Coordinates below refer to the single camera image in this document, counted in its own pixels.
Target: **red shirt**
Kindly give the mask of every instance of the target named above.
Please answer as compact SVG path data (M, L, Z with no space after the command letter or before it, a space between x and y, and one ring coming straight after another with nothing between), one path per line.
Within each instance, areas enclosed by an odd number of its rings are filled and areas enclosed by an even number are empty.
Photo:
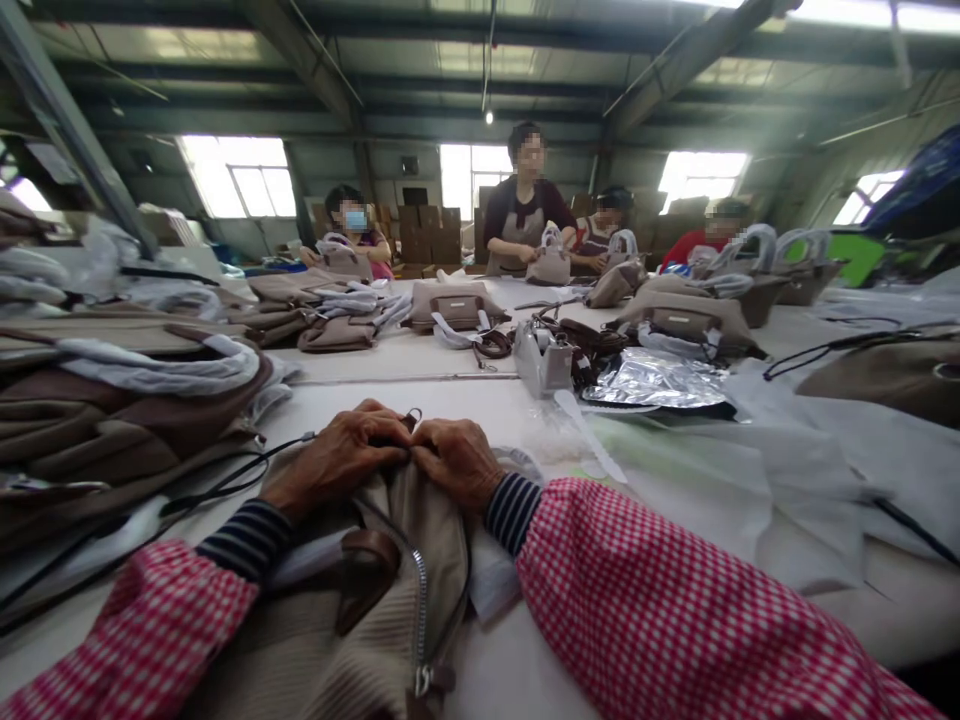
M730 242L730 238L725 238L723 240L707 240L707 233L705 230L693 230L677 240L677 244L671 248L670 252L668 252L667 256L663 259L662 267L666 269L671 265L686 265L687 259L690 257L690 252L695 247L700 245L712 247L717 252L720 252L724 247L726 247L728 242Z

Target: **plastic wrap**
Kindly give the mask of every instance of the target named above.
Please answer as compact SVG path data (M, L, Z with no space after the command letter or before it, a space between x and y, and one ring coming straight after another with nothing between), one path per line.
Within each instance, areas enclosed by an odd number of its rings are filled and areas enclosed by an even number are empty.
M616 405L690 409L725 402L727 373L662 350L627 348L620 363L600 374L582 399Z

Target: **red gingham sleeve cover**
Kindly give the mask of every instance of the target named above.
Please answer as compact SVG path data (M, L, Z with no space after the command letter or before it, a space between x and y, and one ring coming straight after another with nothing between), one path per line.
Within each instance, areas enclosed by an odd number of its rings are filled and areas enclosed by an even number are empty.
M148 545L83 644L0 706L0 718L175 717L258 592L183 541Z
M546 487L517 569L605 718L942 717L829 615L597 483Z

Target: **worker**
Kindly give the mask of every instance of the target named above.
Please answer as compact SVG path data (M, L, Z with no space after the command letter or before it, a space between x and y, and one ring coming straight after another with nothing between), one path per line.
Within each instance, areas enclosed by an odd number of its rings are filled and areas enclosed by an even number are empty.
M537 628L602 717L941 717L828 613L623 492L541 488L501 470L476 423L401 420L366 400L197 549L141 550L83 644L0 718L176 716L296 526L411 456L515 559Z
M541 177L547 148L540 128L531 122L517 125L507 151L517 172L490 195L483 242L490 250L487 275L522 277L537 258L547 223L560 229L566 247L577 222L557 186Z
M324 208L336 233L349 241L358 255L366 255L374 280L393 280L390 269L393 252L383 233L370 227L363 195L349 185L337 185L327 193ZM307 267L320 263L320 256L308 247L300 248L300 259Z
M703 230L693 230L677 240L663 259L660 272L671 265L687 265L695 247L706 246L717 252L723 250L743 230L749 212L750 206L736 198L718 201Z
M570 263L602 273L607 266L610 238L623 227L624 216L633 207L633 194L621 185L609 187L597 197L597 211L577 218L577 235L570 248Z

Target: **dark hair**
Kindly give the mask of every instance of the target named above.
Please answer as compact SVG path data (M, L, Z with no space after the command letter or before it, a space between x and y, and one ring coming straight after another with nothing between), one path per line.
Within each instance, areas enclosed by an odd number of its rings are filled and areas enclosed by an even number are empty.
M539 135L541 140L543 139L543 132L541 132L540 126L529 120L517 125L513 129L513 132L510 133L510 139L507 141L507 153L510 155L510 162L512 162L514 166L516 166L517 160L520 157L520 148L522 148L523 144L533 135Z
M626 212L633 207L633 193L623 185L608 187L597 196L597 207Z
M333 214L340 212L340 206L344 200L352 200L358 205L363 205L363 195L355 187L350 185L337 185L333 190L327 193L327 199L323 201L323 206L327 209L327 217L330 222L335 222Z
M745 218L749 212L750 206L742 200L737 200L736 198L724 198L723 200L717 201L717 205L713 209L712 217L740 220Z

